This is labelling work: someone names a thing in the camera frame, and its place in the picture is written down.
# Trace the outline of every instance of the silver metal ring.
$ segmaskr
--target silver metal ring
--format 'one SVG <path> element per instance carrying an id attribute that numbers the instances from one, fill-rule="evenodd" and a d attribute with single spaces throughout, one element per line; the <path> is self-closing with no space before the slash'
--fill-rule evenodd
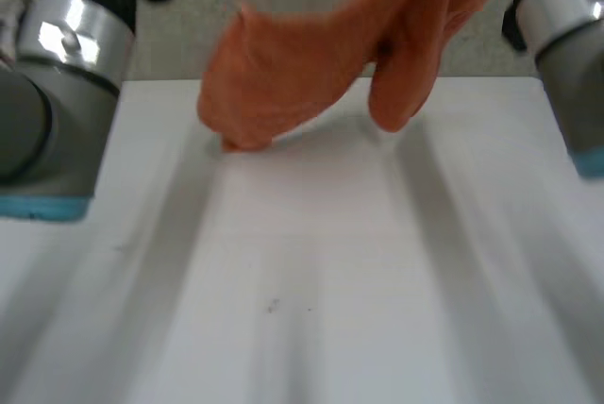
<path id="1" fill-rule="evenodd" d="M 39 0 L 25 17 L 17 59 L 52 59 L 122 86 L 134 34 L 91 0 Z"/>
<path id="2" fill-rule="evenodd" d="M 516 20 L 537 55 L 560 36 L 604 18 L 604 0 L 521 0 Z"/>

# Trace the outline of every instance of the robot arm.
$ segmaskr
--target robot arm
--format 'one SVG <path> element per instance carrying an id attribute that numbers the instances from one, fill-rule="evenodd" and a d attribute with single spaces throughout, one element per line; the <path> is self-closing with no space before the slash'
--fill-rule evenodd
<path id="1" fill-rule="evenodd" d="M 604 177 L 604 0 L 514 0 L 503 35 L 535 59 L 569 155 Z"/>
<path id="2" fill-rule="evenodd" d="M 0 70 L 0 216 L 86 214 L 134 42 L 136 3 L 39 0 L 26 14 L 14 70 Z"/>

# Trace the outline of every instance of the white surface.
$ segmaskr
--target white surface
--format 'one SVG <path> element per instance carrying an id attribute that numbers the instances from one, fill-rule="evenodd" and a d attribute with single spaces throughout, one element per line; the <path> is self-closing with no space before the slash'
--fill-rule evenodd
<path id="1" fill-rule="evenodd" d="M 129 83 L 88 221 L 0 223 L 0 402 L 604 400 L 604 184 L 533 79 L 368 80 L 223 157 L 198 82 Z"/>

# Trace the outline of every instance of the gray wall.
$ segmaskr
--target gray wall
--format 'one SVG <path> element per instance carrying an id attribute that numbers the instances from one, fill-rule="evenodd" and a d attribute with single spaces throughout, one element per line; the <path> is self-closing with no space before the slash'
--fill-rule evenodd
<path id="1" fill-rule="evenodd" d="M 174 0 L 142 3 L 139 35 L 130 68 L 132 79 L 199 78 L 211 48 L 235 10 L 237 0 Z M 323 10 L 339 0 L 255 0 L 273 12 Z M 533 65 L 518 58 L 500 38 L 510 0 L 492 0 L 445 52 L 444 76 L 526 76 Z"/>

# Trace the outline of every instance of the orange cloth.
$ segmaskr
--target orange cloth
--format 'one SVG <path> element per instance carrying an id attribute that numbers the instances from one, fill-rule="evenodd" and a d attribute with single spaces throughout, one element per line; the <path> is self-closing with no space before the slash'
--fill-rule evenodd
<path id="1" fill-rule="evenodd" d="M 272 17 L 242 6 L 197 103 L 225 150 L 258 150 L 337 102 L 368 62 L 369 108 L 402 128 L 428 98 L 448 41 L 487 0 L 348 0 L 330 14 Z"/>

